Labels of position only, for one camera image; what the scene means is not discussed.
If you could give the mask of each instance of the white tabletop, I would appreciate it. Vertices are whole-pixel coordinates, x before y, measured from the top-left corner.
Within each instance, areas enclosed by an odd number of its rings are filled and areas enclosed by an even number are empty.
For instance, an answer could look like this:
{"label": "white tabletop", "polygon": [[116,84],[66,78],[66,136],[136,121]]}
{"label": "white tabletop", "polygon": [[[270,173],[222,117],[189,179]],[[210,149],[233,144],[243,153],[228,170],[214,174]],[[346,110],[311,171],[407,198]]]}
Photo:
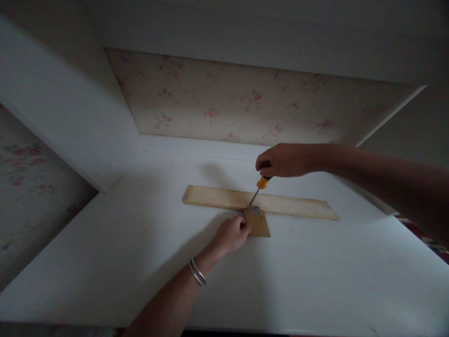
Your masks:
{"label": "white tabletop", "polygon": [[[253,155],[212,155],[145,152],[0,294],[0,320],[127,326],[235,214],[183,204],[187,186],[256,190]],[[341,220],[267,215],[271,238],[220,262],[189,327],[449,334],[449,267],[396,219],[324,173],[273,178],[266,193],[327,200]]]}

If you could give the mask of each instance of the hand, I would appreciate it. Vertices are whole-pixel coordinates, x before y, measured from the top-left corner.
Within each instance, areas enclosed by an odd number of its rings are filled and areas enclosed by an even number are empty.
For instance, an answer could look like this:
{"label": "hand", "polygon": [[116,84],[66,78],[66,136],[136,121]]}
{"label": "hand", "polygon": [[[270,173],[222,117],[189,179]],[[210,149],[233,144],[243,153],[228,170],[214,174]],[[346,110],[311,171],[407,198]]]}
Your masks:
{"label": "hand", "polygon": [[251,232],[251,225],[241,216],[223,221],[210,242],[210,246],[224,256],[239,249]]}
{"label": "hand", "polygon": [[[261,176],[292,177],[324,170],[324,165],[339,145],[334,144],[287,144],[281,143],[268,149],[256,161],[256,170]],[[273,165],[262,168],[270,161]]]}

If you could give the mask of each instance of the metal hinge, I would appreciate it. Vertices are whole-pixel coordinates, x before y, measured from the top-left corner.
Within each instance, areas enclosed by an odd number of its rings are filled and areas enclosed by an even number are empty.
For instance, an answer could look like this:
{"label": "metal hinge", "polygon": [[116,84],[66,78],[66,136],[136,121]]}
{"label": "metal hinge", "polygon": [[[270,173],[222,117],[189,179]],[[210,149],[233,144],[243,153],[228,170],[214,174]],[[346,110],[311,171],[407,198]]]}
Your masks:
{"label": "metal hinge", "polygon": [[248,213],[249,214],[257,214],[261,215],[261,208],[259,206],[248,206]]}

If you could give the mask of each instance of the white panel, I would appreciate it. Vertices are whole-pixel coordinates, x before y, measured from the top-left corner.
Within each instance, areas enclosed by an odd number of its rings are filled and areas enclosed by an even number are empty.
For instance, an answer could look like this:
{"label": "white panel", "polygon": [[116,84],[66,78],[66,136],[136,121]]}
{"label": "white panel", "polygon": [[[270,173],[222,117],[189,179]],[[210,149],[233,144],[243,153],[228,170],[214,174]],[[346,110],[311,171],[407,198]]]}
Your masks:
{"label": "white panel", "polygon": [[449,170],[449,84],[427,87],[361,148]]}
{"label": "white panel", "polygon": [[2,4],[0,101],[98,190],[142,153],[104,50],[74,0]]}
{"label": "white panel", "polygon": [[441,3],[307,2],[81,0],[106,47],[414,84],[449,76]]}
{"label": "white panel", "polygon": [[212,140],[187,139],[140,135],[144,150],[170,154],[187,154],[194,156],[239,159],[253,161],[270,147],[250,144],[232,144]]}
{"label": "white panel", "polygon": [[[127,326],[233,214],[183,204],[187,186],[255,190],[258,176],[254,161],[144,153],[0,294],[0,319]],[[189,327],[448,335],[449,266],[397,220],[324,173],[267,193],[327,200],[341,220],[267,216],[272,237],[215,268]]]}

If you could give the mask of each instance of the white wall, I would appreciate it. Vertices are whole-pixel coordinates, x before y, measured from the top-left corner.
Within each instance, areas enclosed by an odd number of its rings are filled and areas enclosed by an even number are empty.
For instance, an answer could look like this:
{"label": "white wall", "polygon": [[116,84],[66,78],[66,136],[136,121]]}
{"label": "white wall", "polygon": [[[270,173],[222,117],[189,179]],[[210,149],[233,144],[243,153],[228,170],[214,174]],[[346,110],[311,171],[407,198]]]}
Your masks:
{"label": "white wall", "polygon": [[1,2],[0,101],[100,191],[142,153],[104,50],[75,0]]}
{"label": "white wall", "polygon": [[80,0],[105,47],[429,84],[449,76],[438,0]]}
{"label": "white wall", "polygon": [[449,85],[430,86],[360,148],[449,170]]}

